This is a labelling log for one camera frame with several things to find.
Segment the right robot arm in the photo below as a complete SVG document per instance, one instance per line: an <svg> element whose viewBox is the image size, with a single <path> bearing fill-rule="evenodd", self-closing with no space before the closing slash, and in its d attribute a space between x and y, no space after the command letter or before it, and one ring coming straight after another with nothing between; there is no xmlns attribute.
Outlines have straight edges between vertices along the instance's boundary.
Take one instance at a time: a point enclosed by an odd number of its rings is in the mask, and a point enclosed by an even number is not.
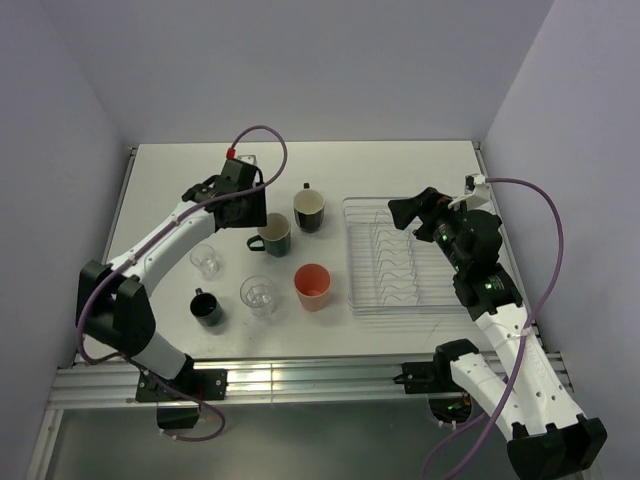
<svg viewBox="0 0 640 480"><path fill-rule="evenodd" d="M507 441L521 479L558 479L591 467L607 432L567 393L535 333L523 298L499 263L501 219L473 194L453 199L434 188L388 207L394 225L414 219L417 239L436 244L455 270L456 296L489 340L505 369L499 376L466 339L439 346L433 378L443 389L469 393Z"/></svg>

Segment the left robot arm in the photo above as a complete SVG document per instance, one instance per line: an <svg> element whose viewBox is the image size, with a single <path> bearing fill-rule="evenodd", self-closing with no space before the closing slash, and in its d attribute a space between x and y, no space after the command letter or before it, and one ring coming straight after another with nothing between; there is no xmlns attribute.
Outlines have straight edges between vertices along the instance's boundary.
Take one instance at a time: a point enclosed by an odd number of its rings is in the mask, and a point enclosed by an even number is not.
<svg viewBox="0 0 640 480"><path fill-rule="evenodd" d="M125 253L88 262L77 295L77 348L90 337L159 377L159 388L183 399L195 387L193 359L158 331L150 297L164 276L220 229L266 223L260 168L229 157L222 171L188 188L171 214Z"/></svg>

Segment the dark green ceramic mug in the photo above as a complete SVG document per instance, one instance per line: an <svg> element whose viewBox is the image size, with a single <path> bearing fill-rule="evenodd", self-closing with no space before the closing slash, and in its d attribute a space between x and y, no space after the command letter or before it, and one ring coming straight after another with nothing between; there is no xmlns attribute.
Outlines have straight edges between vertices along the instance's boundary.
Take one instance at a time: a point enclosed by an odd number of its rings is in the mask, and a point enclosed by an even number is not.
<svg viewBox="0 0 640 480"><path fill-rule="evenodd" d="M291 248L289 220L283 214L269 213L266 225L258 227L257 234L246 245L252 252L266 252L275 258L286 256Z"/></svg>

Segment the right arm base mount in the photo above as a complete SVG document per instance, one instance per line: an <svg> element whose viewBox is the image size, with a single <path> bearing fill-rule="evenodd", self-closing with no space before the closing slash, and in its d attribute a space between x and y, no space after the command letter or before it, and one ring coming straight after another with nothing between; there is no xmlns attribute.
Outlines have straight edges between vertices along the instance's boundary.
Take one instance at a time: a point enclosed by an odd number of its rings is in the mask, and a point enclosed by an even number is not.
<svg viewBox="0 0 640 480"><path fill-rule="evenodd" d="M441 380L431 361L403 363L393 383L401 385L407 395L426 395L431 414L444 423L465 422L472 414L470 395L459 386Z"/></svg>

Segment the black ceramic mug cream inside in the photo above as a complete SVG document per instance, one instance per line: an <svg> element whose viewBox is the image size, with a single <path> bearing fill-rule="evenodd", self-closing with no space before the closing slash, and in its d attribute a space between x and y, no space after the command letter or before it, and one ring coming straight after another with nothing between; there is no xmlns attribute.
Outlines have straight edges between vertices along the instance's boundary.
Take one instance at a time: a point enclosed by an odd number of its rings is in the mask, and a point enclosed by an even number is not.
<svg viewBox="0 0 640 480"><path fill-rule="evenodd" d="M322 194L303 184L293 200L294 218L298 227L306 233L318 231L324 220L325 200Z"/></svg>

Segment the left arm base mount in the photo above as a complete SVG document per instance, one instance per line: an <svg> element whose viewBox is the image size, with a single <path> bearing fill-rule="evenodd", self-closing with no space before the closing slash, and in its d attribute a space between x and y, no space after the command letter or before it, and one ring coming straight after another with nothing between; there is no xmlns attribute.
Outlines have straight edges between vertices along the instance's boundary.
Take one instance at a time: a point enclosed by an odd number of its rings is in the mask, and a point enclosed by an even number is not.
<svg viewBox="0 0 640 480"><path fill-rule="evenodd" d="M200 401L224 400L227 389L225 369L196 369L187 379L168 380L166 384L176 391ZM156 423L164 430L189 430L199 420L202 408L160 406L160 403L184 401L183 397L168 392L155 379L140 374L135 394L138 403L156 403Z"/></svg>

